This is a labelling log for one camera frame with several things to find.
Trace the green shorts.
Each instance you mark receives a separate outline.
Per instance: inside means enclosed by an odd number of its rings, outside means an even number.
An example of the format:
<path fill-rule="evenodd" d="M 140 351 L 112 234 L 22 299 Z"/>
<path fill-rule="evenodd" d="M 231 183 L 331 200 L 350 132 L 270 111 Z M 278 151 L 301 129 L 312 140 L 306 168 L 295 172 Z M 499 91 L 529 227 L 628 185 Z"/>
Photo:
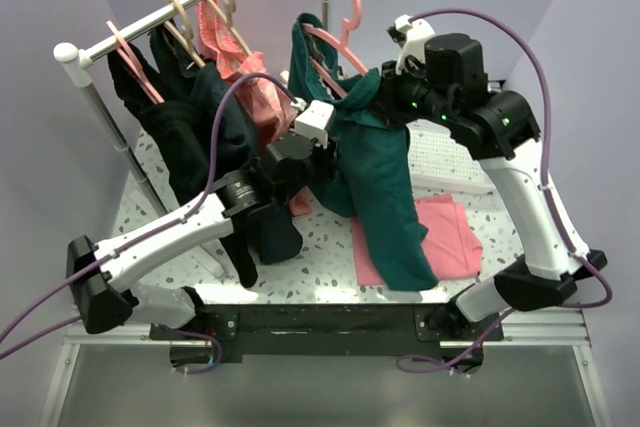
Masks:
<path fill-rule="evenodd" d="M 438 279 L 422 243 L 428 233 L 414 205 L 408 165 L 409 132 L 391 127 L 369 109 L 381 77 L 373 68 L 366 74 L 339 80 L 342 99 L 328 92 L 311 57 L 312 47 L 337 71 L 337 50 L 307 35 L 303 27 L 320 27 L 311 13 L 301 13 L 292 31 L 289 90 L 307 102 L 318 100 L 335 108 L 330 133 L 338 141 L 338 167 L 329 182 L 311 185 L 317 200 L 342 217 L 359 219 L 369 257 L 387 287 L 395 291 L 423 291 Z"/>

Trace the pink plastic hanger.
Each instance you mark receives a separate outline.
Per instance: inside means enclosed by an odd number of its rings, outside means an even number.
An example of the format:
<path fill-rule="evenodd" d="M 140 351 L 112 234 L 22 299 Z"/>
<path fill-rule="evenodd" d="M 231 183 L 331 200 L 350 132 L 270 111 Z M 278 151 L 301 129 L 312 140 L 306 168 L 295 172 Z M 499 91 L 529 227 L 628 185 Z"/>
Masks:
<path fill-rule="evenodd" d="M 305 33 L 311 34 L 312 36 L 317 37 L 330 46 L 334 47 L 336 51 L 341 54 L 356 69 L 359 74 L 365 75 L 368 72 L 367 67 L 349 47 L 349 36 L 360 26 L 362 20 L 362 1 L 351 0 L 351 5 L 353 10 L 352 16 L 350 18 L 345 17 L 342 20 L 341 33 L 339 38 L 335 37 L 333 34 L 330 34 L 322 28 L 313 26 L 310 23 L 302 23 L 301 26 L 302 30 Z"/>

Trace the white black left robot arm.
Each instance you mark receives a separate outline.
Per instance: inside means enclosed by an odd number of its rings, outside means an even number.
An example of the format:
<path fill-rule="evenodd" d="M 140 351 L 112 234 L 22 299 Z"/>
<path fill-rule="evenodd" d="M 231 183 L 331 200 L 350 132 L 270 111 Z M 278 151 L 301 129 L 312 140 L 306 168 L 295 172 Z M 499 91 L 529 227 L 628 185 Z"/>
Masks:
<path fill-rule="evenodd" d="M 185 339 L 200 337 L 207 315 L 195 289 L 145 286 L 142 278 L 196 246 L 245 230 L 301 188 L 329 179 L 337 151 L 330 135 L 308 138 L 288 132 L 181 208 L 118 237 L 72 240 L 66 276 L 86 332 L 101 334 L 139 322 L 174 329 Z"/>

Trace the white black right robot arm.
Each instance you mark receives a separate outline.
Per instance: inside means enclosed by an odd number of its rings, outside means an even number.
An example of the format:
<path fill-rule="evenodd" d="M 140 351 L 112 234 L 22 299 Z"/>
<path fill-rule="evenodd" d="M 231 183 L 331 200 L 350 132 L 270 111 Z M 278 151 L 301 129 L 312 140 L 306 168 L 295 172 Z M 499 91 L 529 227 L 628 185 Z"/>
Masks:
<path fill-rule="evenodd" d="M 489 177 L 524 252 L 494 275 L 457 294 L 428 317 L 459 340 L 505 309 L 529 312 L 564 304 L 576 283 L 608 263 L 588 247 L 541 167 L 541 132 L 527 100 L 492 92 L 479 41 L 463 33 L 389 31 L 401 48 L 383 64 L 376 107 L 394 124 L 427 120 L 446 128 Z"/>

